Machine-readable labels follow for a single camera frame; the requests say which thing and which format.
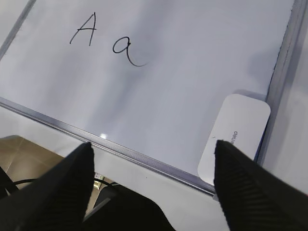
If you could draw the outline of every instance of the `black cable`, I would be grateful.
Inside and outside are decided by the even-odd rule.
[[[31,183],[33,181],[35,181],[36,179],[26,179],[26,180],[19,180],[19,181],[15,181],[13,182],[14,185],[18,185],[18,184],[24,184],[24,183]]]
[[[107,185],[108,187],[110,187],[110,189],[112,189],[114,192],[118,193],[118,194],[122,194],[121,191],[119,191],[116,187],[116,185],[119,185],[118,183],[116,183],[116,185],[114,185],[115,182],[112,182],[112,183],[107,183],[106,181],[104,180],[101,180],[101,179],[97,179],[97,178],[94,178],[95,181],[97,182],[100,182],[102,184],[105,184]]]
[[[33,181],[35,181],[36,179],[25,179],[25,180],[19,180],[19,181],[15,181],[13,182],[14,185],[18,185],[18,184],[24,184],[24,183],[31,183]],[[98,181],[104,185],[107,185],[107,186],[113,186],[112,183],[108,183],[104,180],[101,180],[101,179],[97,179],[97,178],[94,178],[95,181]],[[3,184],[3,185],[0,185],[0,187],[6,187],[6,186],[9,186],[9,185],[12,185],[12,183],[7,183],[7,184]]]

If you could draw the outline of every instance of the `white eraser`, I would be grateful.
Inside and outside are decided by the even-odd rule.
[[[270,116],[269,106],[261,100],[232,94],[222,104],[203,151],[198,173],[202,180],[214,184],[217,140],[229,141],[254,159]]]

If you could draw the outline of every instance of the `wire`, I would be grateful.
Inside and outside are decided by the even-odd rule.
[[[14,181],[13,184],[14,185],[18,185],[18,184],[24,184],[24,183],[31,183],[33,181],[35,181],[36,179],[25,179],[25,180],[19,180],[19,181]],[[101,180],[101,179],[97,179],[97,178],[94,178],[95,181],[98,181],[104,185],[107,185],[107,186],[114,186],[113,183],[108,183],[104,180]],[[7,184],[3,184],[3,185],[0,185],[0,187],[6,187],[8,185],[11,185],[12,183],[7,183]]]
[[[18,185],[18,184],[24,184],[24,183],[31,183],[33,181],[35,181],[36,179],[26,179],[26,180],[19,180],[19,181],[15,181],[13,182],[14,185]]]

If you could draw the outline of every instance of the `metal edge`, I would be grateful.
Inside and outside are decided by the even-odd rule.
[[[287,25],[287,30],[282,41],[277,63],[269,85],[266,103],[270,106],[271,113],[259,152],[257,153],[256,157],[257,163],[259,165],[263,164],[266,151],[270,143],[270,137],[274,128],[277,112],[282,98],[288,67],[300,32],[306,5],[307,0],[295,0],[294,2],[291,17]]]
[[[29,0],[21,12],[20,16],[18,17],[17,21],[15,22],[14,26],[10,30],[8,36],[6,37],[5,41],[3,42],[2,46],[0,47],[0,61],[5,55],[6,51],[8,50],[10,44],[14,40],[17,32],[19,31],[21,25],[24,23],[24,20],[27,18],[30,10],[32,9],[36,0]]]
[[[19,16],[18,20],[16,21],[14,27],[10,31],[9,35],[7,36],[5,42],[0,48],[0,60],[4,56],[5,52],[7,51],[9,45],[13,41],[15,35],[19,31],[22,23],[24,22],[25,18],[27,17],[29,11],[33,7],[36,0],[30,0],[24,10],[22,11],[21,15]],[[284,78],[281,78],[280,73],[282,73],[285,69],[287,69],[286,64],[290,61],[290,56],[292,53],[292,49],[294,48],[295,40],[294,37],[297,37],[298,31],[299,31],[299,20],[301,21],[301,18],[303,16],[303,12],[300,10],[300,6],[302,6],[303,2],[306,4],[306,0],[295,0],[291,17],[288,23],[287,31],[285,33],[285,37],[282,42],[282,48],[278,56],[278,60],[273,72],[272,80],[269,86],[269,93],[266,102],[271,106],[272,111],[273,108],[277,105],[279,105],[280,99],[272,99],[273,96],[276,95],[276,92],[280,90],[282,92],[282,89],[279,87],[274,87],[274,84],[284,82]],[[126,147],[123,147],[121,145],[118,145],[116,143],[113,143],[108,140],[104,140],[98,136],[95,136],[93,134],[90,134],[86,131],[80,130],[74,126],[68,125],[66,123],[63,123],[61,121],[58,121],[56,119],[53,119],[47,115],[43,115],[41,113],[38,113],[36,111],[33,111],[29,108],[26,108],[22,105],[19,105],[17,103],[11,102],[7,99],[4,99],[0,97],[0,106],[11,110],[13,112],[16,112],[22,116],[25,116],[27,118],[30,118],[32,120],[35,120],[41,124],[44,124],[48,127],[51,127],[55,130],[58,130],[60,132],[63,132],[65,134],[68,134],[72,137],[77,138],[78,140],[87,142],[90,141],[94,146],[103,149],[105,151],[108,151],[110,153],[113,153],[117,156],[120,156],[126,160],[129,160],[137,165],[140,165],[142,167],[145,167],[149,170],[152,170],[156,173],[159,173],[163,176],[166,176],[170,179],[173,179],[177,182],[183,183],[187,186],[190,186],[196,190],[199,190],[205,194],[208,194],[210,196],[213,196],[215,194],[214,186],[204,182],[199,177],[194,176],[190,173],[184,172],[180,169],[177,169],[175,167],[169,166],[167,164],[164,164],[162,162],[159,162],[155,159],[152,159],[148,156],[145,156],[141,153],[138,153],[136,151],[130,150]]]

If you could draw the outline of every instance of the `black object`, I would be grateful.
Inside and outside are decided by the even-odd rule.
[[[32,181],[20,191],[15,185]],[[153,201],[121,185],[104,188],[94,212],[84,219],[93,182],[90,143],[77,147],[37,180],[12,182],[1,169],[0,231],[174,230]]]
[[[93,188],[93,158],[91,144],[82,144],[41,178],[0,200],[0,230],[80,230]]]
[[[84,231],[174,231],[156,203],[122,185],[103,188],[95,207],[105,201],[98,211],[85,220],[82,226]]]
[[[226,141],[215,150],[216,193],[231,231],[307,231],[308,198]]]

